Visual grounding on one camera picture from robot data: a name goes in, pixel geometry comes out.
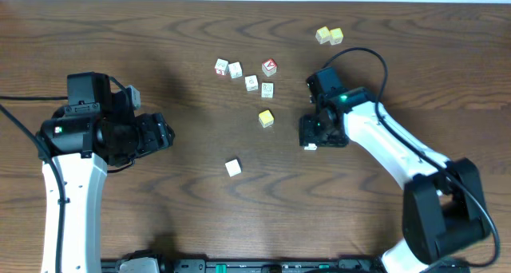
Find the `yellow letter block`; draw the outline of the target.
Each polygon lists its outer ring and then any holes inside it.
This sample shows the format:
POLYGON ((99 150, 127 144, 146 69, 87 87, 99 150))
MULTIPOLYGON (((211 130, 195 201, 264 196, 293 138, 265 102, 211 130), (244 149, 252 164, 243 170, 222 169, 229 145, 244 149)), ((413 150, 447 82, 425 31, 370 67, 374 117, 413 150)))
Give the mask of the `yellow letter block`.
POLYGON ((269 109, 259 113, 259 122, 263 128, 267 128, 274 124, 275 118, 269 109))

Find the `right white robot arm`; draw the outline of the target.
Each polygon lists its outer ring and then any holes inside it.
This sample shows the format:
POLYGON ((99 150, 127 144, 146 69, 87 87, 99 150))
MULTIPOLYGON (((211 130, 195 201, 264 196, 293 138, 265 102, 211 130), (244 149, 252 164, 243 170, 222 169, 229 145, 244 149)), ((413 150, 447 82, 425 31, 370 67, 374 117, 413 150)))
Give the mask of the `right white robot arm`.
POLYGON ((403 238, 371 262, 370 270, 473 269, 472 263, 451 255, 495 231, 476 165, 466 158, 451 160, 423 144, 365 88, 329 85, 313 89, 311 101, 315 113, 299 121, 302 147, 344 147, 353 141, 367 150, 403 190, 403 238))

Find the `white block number four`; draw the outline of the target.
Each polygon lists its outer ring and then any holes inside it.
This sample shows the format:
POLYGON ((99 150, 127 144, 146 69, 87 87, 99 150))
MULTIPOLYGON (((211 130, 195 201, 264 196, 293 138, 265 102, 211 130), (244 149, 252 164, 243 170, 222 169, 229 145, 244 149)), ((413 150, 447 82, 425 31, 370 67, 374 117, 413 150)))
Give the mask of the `white block number four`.
POLYGON ((237 158, 228 161, 225 167, 230 177, 236 176, 242 172, 240 162, 237 158))

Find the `white block red side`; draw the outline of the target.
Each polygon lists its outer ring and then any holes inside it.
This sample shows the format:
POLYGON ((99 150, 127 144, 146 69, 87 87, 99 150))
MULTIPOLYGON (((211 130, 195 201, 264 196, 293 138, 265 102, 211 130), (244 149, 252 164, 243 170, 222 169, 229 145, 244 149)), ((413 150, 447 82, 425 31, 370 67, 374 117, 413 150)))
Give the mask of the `white block red side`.
POLYGON ((214 67, 216 74, 225 76, 228 73, 228 64, 227 60, 218 58, 214 67))

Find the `yellow block far right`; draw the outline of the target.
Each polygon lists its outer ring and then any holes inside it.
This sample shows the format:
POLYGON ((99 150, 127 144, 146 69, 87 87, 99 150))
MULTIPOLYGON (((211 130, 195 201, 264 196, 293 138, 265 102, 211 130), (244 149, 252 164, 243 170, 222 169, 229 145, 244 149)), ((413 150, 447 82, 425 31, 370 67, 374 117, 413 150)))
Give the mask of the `yellow block far right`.
POLYGON ((330 30, 330 44, 331 45, 338 45, 343 41, 344 34, 340 28, 335 28, 330 30))

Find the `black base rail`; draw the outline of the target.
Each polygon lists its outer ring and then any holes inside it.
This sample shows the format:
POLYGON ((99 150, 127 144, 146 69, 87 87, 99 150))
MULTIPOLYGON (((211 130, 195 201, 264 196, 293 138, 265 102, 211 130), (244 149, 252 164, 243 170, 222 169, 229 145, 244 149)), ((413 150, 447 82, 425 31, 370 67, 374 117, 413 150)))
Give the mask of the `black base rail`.
POLYGON ((382 262, 371 257, 341 259, 168 259, 153 251, 135 251, 121 259, 103 259, 103 272, 160 273, 310 273, 386 271, 382 262))

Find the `white block beside red-sided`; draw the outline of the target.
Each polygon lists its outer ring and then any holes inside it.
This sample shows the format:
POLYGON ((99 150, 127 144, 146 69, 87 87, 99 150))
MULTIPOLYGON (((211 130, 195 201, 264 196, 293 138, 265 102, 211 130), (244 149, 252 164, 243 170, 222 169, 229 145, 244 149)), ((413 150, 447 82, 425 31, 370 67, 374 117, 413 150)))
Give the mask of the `white block beside red-sided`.
POLYGON ((238 61, 228 64, 228 71, 232 79, 243 76, 243 70, 238 61))

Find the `white block number eight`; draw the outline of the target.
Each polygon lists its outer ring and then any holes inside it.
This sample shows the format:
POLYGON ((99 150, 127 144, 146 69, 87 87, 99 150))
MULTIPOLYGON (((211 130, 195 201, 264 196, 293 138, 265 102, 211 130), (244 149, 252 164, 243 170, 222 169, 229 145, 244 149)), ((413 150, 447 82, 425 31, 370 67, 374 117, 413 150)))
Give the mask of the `white block number eight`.
POLYGON ((308 145, 304 146, 303 149, 307 151, 315 151, 317 149, 317 145, 309 143, 308 145))

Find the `yellow block far left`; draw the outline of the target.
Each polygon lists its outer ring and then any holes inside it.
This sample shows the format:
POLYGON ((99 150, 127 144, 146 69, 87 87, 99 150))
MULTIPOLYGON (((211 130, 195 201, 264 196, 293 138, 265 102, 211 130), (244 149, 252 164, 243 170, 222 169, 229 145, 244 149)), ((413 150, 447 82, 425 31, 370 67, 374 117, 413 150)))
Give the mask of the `yellow block far left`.
POLYGON ((326 26, 323 26, 316 30, 315 38, 319 44, 324 44, 331 40, 331 32, 326 26))

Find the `red letter A block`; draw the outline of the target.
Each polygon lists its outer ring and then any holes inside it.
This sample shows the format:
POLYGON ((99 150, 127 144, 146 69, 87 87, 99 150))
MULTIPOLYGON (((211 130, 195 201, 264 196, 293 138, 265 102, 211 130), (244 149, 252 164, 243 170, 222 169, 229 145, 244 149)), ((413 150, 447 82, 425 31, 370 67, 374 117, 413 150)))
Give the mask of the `red letter A block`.
POLYGON ((277 72, 278 66, 272 58, 267 59, 262 63, 263 73, 270 77, 277 72))

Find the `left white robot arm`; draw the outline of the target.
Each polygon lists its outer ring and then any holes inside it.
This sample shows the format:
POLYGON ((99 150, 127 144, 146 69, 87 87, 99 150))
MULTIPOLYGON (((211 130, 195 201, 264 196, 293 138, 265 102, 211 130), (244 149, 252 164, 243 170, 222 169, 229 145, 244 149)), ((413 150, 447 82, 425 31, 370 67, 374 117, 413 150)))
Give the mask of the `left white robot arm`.
POLYGON ((113 114, 62 106, 37 138, 50 153, 46 186, 43 272, 101 271, 101 198, 107 175, 172 145, 161 113, 113 114))

